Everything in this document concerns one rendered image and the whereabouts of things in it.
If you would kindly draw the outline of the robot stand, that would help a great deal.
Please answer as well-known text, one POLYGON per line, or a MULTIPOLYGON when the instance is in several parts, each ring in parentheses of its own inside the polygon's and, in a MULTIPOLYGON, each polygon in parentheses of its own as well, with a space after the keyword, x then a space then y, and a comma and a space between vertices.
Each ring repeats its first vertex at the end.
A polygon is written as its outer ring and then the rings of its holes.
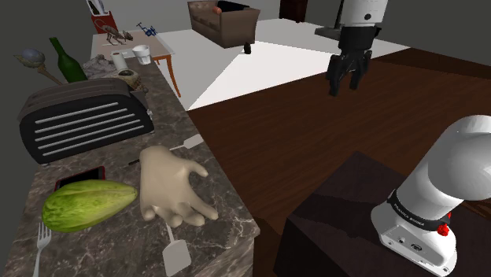
MULTIPOLYGON (((278 277, 434 277, 381 244, 371 210, 405 177, 355 152, 286 219, 278 277)), ((491 277, 491 221, 452 211, 458 260, 449 277, 491 277)))

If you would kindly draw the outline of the brown sofa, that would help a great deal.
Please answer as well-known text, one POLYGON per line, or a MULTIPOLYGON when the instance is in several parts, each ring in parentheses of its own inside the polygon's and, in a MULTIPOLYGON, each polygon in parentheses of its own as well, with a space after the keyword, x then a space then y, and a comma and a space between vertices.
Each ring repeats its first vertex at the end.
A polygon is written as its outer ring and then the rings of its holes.
POLYGON ((228 0, 192 1, 187 7, 192 29, 217 45, 255 43, 259 9, 228 0))

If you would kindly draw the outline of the grey crumpled cloth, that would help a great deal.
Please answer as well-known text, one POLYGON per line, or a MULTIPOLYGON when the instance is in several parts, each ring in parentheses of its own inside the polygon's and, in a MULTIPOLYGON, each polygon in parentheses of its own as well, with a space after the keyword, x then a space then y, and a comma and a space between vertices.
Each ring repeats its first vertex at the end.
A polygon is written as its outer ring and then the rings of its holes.
POLYGON ((97 79, 113 74, 116 72, 116 66, 112 61, 105 58, 104 55, 98 54, 82 65, 83 72, 88 79, 97 79))

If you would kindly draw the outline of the red-edged black phone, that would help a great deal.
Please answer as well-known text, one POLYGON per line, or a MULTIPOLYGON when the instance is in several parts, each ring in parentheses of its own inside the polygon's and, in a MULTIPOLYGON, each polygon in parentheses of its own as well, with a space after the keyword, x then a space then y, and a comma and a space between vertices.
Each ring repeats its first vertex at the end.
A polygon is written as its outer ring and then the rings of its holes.
POLYGON ((60 189, 61 187, 79 181, 84 181, 88 179, 105 179, 105 167, 98 166, 96 168, 92 168, 90 170, 86 170, 84 172, 77 173, 75 175, 71 175, 69 177, 65 177, 63 179, 59 179, 55 183, 54 191, 60 189))

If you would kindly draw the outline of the brown woven bowl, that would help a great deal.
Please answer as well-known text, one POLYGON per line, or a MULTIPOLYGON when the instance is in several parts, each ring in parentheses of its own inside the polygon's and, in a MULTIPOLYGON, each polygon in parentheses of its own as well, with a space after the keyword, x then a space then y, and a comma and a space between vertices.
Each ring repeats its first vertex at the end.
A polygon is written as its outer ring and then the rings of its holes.
POLYGON ((142 83, 140 75, 131 69, 120 70, 113 76, 125 81, 127 85, 130 86, 133 90, 143 90, 146 88, 145 85, 142 83))

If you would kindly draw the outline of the beige hand sculpture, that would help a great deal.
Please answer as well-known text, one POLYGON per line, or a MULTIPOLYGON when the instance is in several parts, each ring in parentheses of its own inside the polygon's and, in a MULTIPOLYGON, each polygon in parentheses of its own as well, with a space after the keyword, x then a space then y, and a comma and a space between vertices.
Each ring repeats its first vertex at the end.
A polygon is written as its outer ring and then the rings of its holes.
POLYGON ((199 163, 175 156, 164 146, 150 146, 139 155, 140 209, 144 220, 155 216, 170 227, 182 223, 202 226, 206 219, 216 220, 218 212, 206 204, 190 185, 190 173, 209 175, 199 163))

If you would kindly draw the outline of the silver fork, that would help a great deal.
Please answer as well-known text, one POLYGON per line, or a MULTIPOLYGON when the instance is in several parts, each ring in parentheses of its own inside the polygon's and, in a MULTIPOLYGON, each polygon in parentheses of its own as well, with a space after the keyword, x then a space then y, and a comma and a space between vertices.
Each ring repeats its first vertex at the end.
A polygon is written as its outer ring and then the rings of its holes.
POLYGON ((39 262, 40 256, 44 248, 50 243, 52 237, 52 231, 43 223, 39 224, 38 236, 37 236, 37 254, 35 258, 35 266, 32 273, 32 277, 39 277, 39 262))

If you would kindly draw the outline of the white cup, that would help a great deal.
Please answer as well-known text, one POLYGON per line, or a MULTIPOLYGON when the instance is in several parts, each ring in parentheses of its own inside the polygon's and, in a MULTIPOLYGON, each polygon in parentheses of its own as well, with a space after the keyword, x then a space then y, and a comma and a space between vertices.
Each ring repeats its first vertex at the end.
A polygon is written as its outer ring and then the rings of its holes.
POLYGON ((151 63, 150 47, 148 45, 138 45, 132 48, 133 54, 137 57, 139 64, 148 65, 151 63))

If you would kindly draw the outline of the brown dinosaur skeleton figure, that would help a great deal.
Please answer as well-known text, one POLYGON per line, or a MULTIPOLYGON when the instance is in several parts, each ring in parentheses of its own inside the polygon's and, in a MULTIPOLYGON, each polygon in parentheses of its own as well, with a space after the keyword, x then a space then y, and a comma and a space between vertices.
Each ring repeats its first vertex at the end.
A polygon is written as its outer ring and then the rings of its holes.
POLYGON ((122 33, 120 33, 114 27, 111 27, 106 22, 104 22, 102 19, 96 19, 94 21, 94 24, 107 34, 106 40, 109 42, 110 45, 115 46, 113 40, 116 40, 121 45, 124 45, 124 42, 121 42, 121 39, 123 39, 124 41, 134 40, 133 36, 129 32, 123 31, 122 33))

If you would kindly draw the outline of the white paper roll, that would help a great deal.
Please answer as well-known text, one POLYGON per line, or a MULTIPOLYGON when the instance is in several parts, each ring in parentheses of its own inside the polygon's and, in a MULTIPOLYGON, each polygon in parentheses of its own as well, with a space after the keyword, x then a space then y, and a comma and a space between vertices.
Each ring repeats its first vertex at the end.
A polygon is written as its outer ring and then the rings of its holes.
POLYGON ((128 66, 125 61, 124 55, 120 51, 114 51, 111 53, 111 58, 113 60, 113 64, 116 67, 116 70, 122 71, 122 70, 127 70, 128 66))

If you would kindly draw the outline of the green glass bottle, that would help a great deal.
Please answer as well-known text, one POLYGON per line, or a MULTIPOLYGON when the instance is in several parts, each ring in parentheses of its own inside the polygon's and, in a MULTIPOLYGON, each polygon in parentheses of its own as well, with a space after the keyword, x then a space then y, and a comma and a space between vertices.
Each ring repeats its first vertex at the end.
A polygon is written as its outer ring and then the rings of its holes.
POLYGON ((57 66, 67 82, 73 83, 87 80, 87 76, 79 62, 65 52, 58 39, 56 37, 50 37, 50 42, 58 55, 57 66))

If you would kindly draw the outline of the black toaster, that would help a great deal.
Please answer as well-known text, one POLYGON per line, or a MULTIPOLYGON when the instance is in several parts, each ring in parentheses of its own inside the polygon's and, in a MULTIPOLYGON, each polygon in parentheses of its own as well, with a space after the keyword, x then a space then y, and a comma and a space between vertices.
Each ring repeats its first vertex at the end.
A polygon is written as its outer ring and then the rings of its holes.
POLYGON ((49 87, 31 95, 17 117, 22 142, 38 164, 154 130, 147 88, 102 78, 49 87))

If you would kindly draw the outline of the orb-headed sceptre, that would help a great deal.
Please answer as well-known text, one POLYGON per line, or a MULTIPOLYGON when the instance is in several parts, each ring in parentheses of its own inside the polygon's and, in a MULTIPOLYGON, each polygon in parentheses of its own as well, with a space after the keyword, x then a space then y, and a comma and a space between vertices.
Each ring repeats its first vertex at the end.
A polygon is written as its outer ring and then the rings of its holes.
POLYGON ((46 76, 47 78, 53 80, 56 84, 61 85, 62 82, 60 82, 56 77, 52 76, 50 73, 48 73, 46 66, 45 66, 45 55, 32 48, 27 48, 22 51, 22 54, 16 54, 14 57, 25 67, 28 68, 35 68, 38 73, 46 76))

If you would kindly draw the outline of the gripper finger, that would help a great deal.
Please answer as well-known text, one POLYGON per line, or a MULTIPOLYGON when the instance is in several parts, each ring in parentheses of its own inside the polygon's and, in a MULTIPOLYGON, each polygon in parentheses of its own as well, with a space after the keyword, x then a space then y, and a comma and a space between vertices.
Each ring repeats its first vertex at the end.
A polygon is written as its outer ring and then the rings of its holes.
POLYGON ((328 65, 326 79, 330 81, 330 95, 337 96, 340 82, 352 70, 354 56, 349 53, 332 55, 328 65))
POLYGON ((351 66, 350 72, 352 73, 352 77, 350 80, 349 88, 351 90, 357 90, 362 80, 362 77, 368 70, 368 65, 371 60, 372 51, 367 50, 363 55, 356 57, 353 60, 353 64, 351 66))

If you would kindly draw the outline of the red knife block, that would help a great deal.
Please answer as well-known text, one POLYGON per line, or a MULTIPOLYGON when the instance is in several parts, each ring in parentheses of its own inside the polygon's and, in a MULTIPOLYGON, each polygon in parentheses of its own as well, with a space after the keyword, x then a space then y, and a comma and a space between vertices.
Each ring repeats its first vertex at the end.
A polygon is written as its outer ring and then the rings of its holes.
POLYGON ((116 30, 115 20, 112 13, 106 10, 102 0, 85 0, 90 11, 90 16, 98 34, 104 34, 103 25, 108 25, 116 30))

